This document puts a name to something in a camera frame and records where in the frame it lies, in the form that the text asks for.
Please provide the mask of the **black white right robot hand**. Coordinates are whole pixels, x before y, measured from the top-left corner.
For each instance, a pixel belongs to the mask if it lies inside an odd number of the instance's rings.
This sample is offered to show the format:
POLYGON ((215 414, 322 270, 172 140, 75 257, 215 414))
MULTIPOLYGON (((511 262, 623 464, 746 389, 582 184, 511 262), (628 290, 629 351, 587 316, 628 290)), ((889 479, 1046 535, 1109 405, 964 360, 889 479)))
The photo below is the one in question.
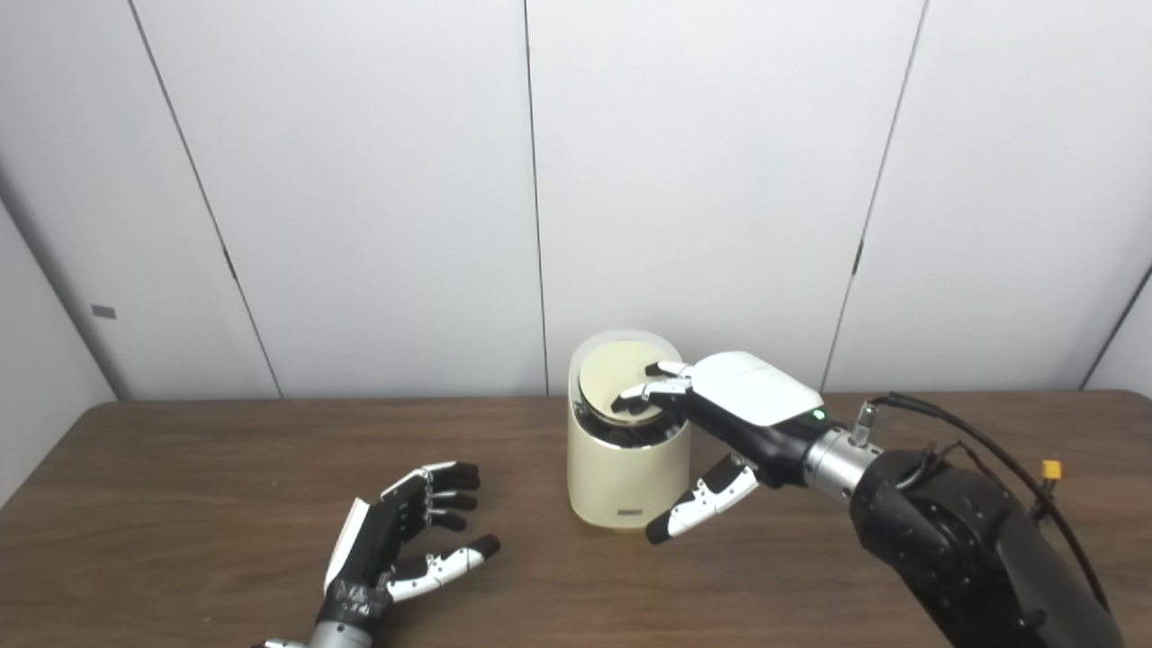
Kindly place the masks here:
POLYGON ((660 361, 644 372, 647 382, 622 390, 611 410, 670 410, 732 450, 647 523, 651 545, 732 508, 759 487, 806 485, 804 458, 829 430, 817 415, 824 405, 819 392, 741 351, 695 364, 660 361))

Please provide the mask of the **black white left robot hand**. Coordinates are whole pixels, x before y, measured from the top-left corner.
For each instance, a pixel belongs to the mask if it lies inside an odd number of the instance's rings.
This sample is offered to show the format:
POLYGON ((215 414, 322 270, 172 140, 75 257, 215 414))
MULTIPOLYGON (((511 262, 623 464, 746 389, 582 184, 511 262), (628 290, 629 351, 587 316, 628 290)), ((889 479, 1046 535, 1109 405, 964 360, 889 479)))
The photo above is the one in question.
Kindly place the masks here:
POLYGON ((356 498, 329 555, 316 627, 359 635, 371 643, 392 606, 418 598, 477 570, 500 550, 494 535, 458 548, 401 557, 408 542, 432 527, 464 532, 461 512, 477 508, 479 467, 462 461, 425 464, 378 496, 356 498))

